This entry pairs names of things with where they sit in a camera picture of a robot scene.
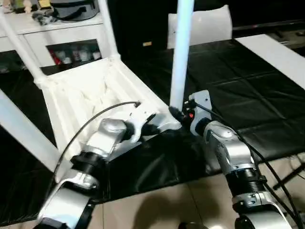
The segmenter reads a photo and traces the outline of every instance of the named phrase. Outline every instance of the metal bracket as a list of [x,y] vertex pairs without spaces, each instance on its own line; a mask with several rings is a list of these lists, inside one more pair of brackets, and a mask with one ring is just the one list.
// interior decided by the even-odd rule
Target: metal bracket
[[93,176],[89,174],[82,173],[80,171],[77,171],[75,169],[69,169],[62,177],[60,182],[55,186],[54,190],[51,192],[50,196],[46,200],[46,202],[43,204],[37,220],[40,221],[43,218],[44,212],[48,208],[50,202],[52,199],[55,197],[59,189],[63,186],[64,183],[70,182],[73,183],[74,185],[81,187],[86,190],[90,190],[92,188],[97,188],[99,185],[99,182],[97,179],[95,179]]
[[[204,91],[199,91],[191,94],[189,96],[189,100],[195,100],[196,103],[208,108],[212,109],[212,104],[211,104],[211,99],[210,99],[210,94],[208,90]],[[198,122],[204,118],[211,119],[211,114],[206,112],[205,110],[201,109],[200,107],[195,107],[194,108],[195,115],[194,115],[194,120],[191,123],[190,130],[193,135],[199,135],[196,131],[195,128],[198,124]]]
[[139,105],[131,114],[130,117],[126,120],[127,123],[132,124],[134,127],[134,134],[129,140],[125,140],[121,143],[118,143],[115,146],[113,152],[107,158],[108,161],[114,160],[120,155],[126,153],[130,149],[138,146],[142,127],[145,123],[149,122],[149,119],[155,115],[155,111],[150,109],[147,105]]

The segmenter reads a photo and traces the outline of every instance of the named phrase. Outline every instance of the shelf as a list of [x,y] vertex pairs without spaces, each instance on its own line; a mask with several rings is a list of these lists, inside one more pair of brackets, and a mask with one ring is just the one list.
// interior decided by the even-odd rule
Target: shelf
[[[9,13],[5,14],[10,25],[14,28],[17,34],[27,34],[33,32],[41,32],[41,31],[50,31],[50,30],[59,30],[87,25],[96,25],[102,24],[102,16],[101,13],[98,13],[95,17],[78,22],[62,22],[57,21],[55,23],[40,26],[38,22],[32,19],[31,14],[26,13]],[[0,37],[6,37],[5,32],[0,28]]]

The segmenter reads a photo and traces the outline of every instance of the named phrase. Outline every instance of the white table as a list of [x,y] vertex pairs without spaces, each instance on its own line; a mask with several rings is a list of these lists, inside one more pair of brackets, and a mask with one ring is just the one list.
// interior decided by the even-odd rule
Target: white table
[[[106,43],[100,13],[84,21],[57,21],[45,26],[40,26],[38,22],[34,21],[31,14],[10,13],[5,16],[40,67],[55,64],[46,47],[47,45],[96,39],[102,57],[109,56],[110,50]],[[0,52],[11,50],[14,50],[14,47],[6,37],[5,32],[0,28]]]
[[236,39],[305,89],[305,58],[265,34]]

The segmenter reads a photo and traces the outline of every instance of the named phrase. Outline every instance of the white pole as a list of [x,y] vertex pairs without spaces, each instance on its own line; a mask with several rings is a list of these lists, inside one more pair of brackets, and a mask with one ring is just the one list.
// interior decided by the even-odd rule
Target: white pole
[[113,33],[112,23],[110,19],[110,14],[108,10],[108,5],[106,0],[98,0],[99,6],[100,6],[100,12],[102,14],[103,18],[103,24],[105,26],[106,30],[106,36],[110,48],[110,57],[120,57],[118,53],[118,49],[116,47],[115,37]]
[[[58,149],[18,109],[2,90],[0,90],[0,125],[50,171],[54,171],[60,157]],[[59,174],[62,174],[69,167],[70,163],[64,159]]]
[[170,106],[182,110],[194,0],[178,0]]
[[24,64],[27,66],[28,70],[34,77],[34,79],[39,79],[44,77],[45,74],[41,71],[41,69],[36,65],[35,61],[28,54],[26,48],[22,45],[22,42],[18,38],[15,31],[11,28],[9,22],[6,20],[6,17],[3,13],[2,7],[0,7],[0,26],[4,29],[5,34],[10,39],[10,42],[13,43],[18,55],[21,57]]

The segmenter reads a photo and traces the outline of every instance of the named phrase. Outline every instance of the white cabinet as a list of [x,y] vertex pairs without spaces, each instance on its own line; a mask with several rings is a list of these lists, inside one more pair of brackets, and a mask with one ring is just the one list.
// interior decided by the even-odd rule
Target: white cabinet
[[[39,63],[37,61],[35,54],[32,52],[31,48],[27,44],[27,41],[24,39],[24,36],[18,35],[18,37],[21,40],[21,42],[24,44],[25,48],[28,50],[28,53],[30,54],[32,59],[36,63]],[[14,48],[13,44],[10,42],[10,40],[8,39],[8,37],[0,37],[0,52],[7,52],[7,51],[12,51],[12,50],[15,50],[15,48]]]
[[[73,44],[73,42],[88,40],[91,40],[89,43],[92,43],[92,40],[94,40],[95,47],[96,49],[99,49],[102,58],[110,55],[110,49],[100,13],[95,17],[84,21],[57,21],[45,26],[40,26],[32,19],[30,14],[26,13],[9,13],[5,14],[5,17],[18,34],[18,37],[21,39],[21,42],[26,49],[28,49],[31,57],[33,57],[34,61],[40,67],[52,66],[55,64],[48,50],[48,46],[51,45],[55,46],[64,43],[70,45],[70,43]],[[0,27],[0,52],[12,50],[14,50],[14,47]]]
[[35,32],[25,34],[24,37],[41,67],[55,65],[47,48],[48,45],[96,39],[102,57],[108,57],[110,53],[103,24]]

